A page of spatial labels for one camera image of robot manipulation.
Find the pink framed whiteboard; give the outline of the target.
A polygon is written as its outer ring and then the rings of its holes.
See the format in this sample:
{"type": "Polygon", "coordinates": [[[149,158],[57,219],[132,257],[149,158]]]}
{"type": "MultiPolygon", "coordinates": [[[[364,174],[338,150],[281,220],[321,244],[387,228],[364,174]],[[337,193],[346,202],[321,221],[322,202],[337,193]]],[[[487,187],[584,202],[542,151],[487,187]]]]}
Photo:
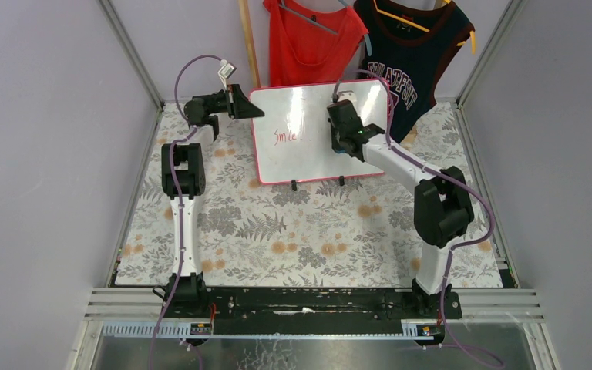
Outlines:
{"type": "Polygon", "coordinates": [[[327,107],[333,93],[351,90],[363,124],[386,127],[388,98],[376,79],[255,89],[249,100],[265,112],[251,120],[262,184],[380,176],[382,171],[331,148],[327,107]]]}

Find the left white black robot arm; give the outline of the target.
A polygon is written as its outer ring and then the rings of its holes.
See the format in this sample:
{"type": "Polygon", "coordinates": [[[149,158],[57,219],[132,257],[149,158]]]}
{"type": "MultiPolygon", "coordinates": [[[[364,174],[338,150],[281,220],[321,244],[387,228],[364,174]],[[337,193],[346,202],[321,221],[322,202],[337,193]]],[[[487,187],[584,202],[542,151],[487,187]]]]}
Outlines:
{"type": "Polygon", "coordinates": [[[225,113],[231,119],[264,116],[264,111],[250,102],[238,84],[194,96],[182,113],[189,126],[187,136],[161,148],[161,185],[170,199],[175,252],[170,280],[162,295],[166,305],[205,302],[197,221],[206,188],[203,151],[219,136],[218,115],[225,113]]]}

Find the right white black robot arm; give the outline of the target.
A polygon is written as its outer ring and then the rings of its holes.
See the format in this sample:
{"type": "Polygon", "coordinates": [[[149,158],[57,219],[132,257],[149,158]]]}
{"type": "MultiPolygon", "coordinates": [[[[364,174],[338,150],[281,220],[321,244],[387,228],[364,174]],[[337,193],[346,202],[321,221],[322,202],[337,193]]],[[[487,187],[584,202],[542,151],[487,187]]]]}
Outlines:
{"type": "Polygon", "coordinates": [[[411,153],[397,149],[382,128],[364,125],[347,99],[332,103],[327,111],[336,152],[379,168],[413,195],[414,228],[424,246],[410,302],[419,315],[445,320],[452,289],[452,250],[464,242],[475,218],[463,172],[456,166],[428,166],[411,153]]]}

